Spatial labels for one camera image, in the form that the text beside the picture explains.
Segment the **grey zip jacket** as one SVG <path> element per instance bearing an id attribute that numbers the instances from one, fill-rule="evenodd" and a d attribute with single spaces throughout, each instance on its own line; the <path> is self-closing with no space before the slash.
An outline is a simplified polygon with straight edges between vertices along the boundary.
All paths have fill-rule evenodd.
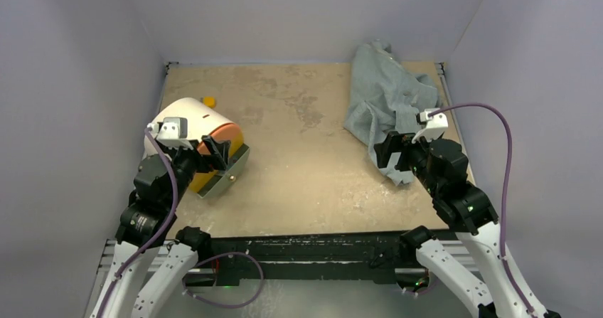
<path id="1" fill-rule="evenodd" d="M 390 44 L 380 40 L 357 47 L 351 62 L 349 100 L 343 127 L 367 146 L 373 164 L 377 164 L 374 146 L 387 133 L 418 132 L 416 115 L 442 105 L 432 79 L 404 68 Z"/>

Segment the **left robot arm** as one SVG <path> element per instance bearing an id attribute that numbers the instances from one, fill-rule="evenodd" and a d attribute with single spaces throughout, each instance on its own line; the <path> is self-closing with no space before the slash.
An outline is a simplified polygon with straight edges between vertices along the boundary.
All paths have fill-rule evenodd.
<path id="1" fill-rule="evenodd" d="M 91 317 L 156 317 L 186 272 L 212 258 L 210 235 L 187 227 L 165 261 L 148 274 L 194 176 L 227 169 L 230 140 L 210 135 L 164 139 L 151 132 L 145 136 L 151 152 L 139 164 L 134 190 L 119 218 L 110 271 Z"/>

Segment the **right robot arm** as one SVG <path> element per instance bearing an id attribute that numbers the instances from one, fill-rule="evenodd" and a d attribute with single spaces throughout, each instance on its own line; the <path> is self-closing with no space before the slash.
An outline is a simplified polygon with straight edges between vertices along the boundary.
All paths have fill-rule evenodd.
<path id="1" fill-rule="evenodd" d="M 421 264 L 468 309 L 472 317 L 559 317 L 534 295 L 502 238 L 502 222 L 488 196 L 467 179 L 469 160 L 459 143 L 428 142 L 413 134 L 391 132 L 374 146 L 378 167 L 398 152 L 396 169 L 411 171 L 432 197 L 442 221 L 469 252 L 479 274 L 456 261 L 429 229 L 402 235 L 404 264 Z"/>

